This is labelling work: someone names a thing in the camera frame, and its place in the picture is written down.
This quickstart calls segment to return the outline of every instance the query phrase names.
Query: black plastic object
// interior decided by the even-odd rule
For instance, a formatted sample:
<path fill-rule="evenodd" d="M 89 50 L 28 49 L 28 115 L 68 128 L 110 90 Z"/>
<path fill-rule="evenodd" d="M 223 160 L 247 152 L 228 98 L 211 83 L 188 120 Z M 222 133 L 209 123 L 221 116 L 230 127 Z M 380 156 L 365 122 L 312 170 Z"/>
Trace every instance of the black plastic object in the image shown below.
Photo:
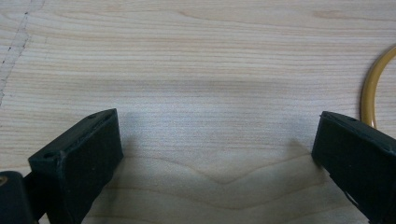
<path fill-rule="evenodd" d="M 52 224 L 81 223 L 122 157 L 116 109 L 83 119 L 29 158 L 32 173 L 23 185 L 32 216 L 39 220 L 47 213 Z M 0 201 L 2 213 L 6 207 Z"/>
<path fill-rule="evenodd" d="M 370 223 L 396 223 L 396 140 L 347 116 L 323 112 L 312 157 Z"/>
<path fill-rule="evenodd" d="M 33 224 L 35 222 L 20 173 L 0 173 L 0 223 Z"/>

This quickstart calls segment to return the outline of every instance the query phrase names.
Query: yellow cable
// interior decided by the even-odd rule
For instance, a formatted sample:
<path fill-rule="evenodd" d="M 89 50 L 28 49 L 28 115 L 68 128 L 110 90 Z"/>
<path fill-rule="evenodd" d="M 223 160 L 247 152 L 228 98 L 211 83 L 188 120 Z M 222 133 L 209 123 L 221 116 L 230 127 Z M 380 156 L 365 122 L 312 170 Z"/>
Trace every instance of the yellow cable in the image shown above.
<path fill-rule="evenodd" d="M 364 82 L 361 94 L 361 121 L 376 128 L 375 123 L 375 90 L 381 73 L 385 66 L 396 56 L 396 47 L 393 47 L 384 55 L 379 57 L 370 69 L 368 77 Z"/>

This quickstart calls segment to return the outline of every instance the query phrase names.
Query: wooden table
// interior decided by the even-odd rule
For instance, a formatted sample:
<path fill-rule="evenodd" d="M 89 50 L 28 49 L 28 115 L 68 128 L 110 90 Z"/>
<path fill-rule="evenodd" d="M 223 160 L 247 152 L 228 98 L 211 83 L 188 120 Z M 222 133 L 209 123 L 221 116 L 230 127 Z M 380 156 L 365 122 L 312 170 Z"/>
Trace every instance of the wooden table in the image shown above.
<path fill-rule="evenodd" d="M 367 223 L 310 151 L 321 111 L 359 117 L 395 11 L 394 0 L 2 0 L 0 169 L 28 174 L 30 155 L 115 107 L 125 159 L 85 223 Z M 376 96 L 393 137 L 395 72 Z"/>

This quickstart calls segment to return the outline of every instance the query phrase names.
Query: black clamp jaw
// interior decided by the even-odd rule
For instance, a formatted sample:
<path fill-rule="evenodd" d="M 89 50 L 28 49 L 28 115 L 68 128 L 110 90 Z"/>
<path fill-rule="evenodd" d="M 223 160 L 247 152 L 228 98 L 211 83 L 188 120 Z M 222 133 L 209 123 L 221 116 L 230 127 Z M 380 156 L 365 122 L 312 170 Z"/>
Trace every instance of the black clamp jaw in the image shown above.
<path fill-rule="evenodd" d="M 0 223 L 78 224 L 123 157 L 116 109 L 81 120 L 29 158 L 32 173 L 0 173 Z"/>
<path fill-rule="evenodd" d="M 396 223 L 396 140 L 347 116 L 323 112 L 312 157 L 370 223 Z"/>

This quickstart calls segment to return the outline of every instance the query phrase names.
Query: screw hole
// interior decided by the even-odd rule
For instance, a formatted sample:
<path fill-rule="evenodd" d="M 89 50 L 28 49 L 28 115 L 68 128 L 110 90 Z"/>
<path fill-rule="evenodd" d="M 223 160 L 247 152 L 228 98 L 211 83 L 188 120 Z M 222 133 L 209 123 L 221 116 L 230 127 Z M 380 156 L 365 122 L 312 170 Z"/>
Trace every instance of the screw hole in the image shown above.
<path fill-rule="evenodd" d="M 8 181 L 8 178 L 5 175 L 0 175 L 0 187 L 6 184 Z"/>
<path fill-rule="evenodd" d="M 49 153 L 44 154 L 44 159 L 50 159 L 50 158 L 53 158 L 53 157 L 55 157 L 55 153 L 54 152 L 49 152 Z"/>

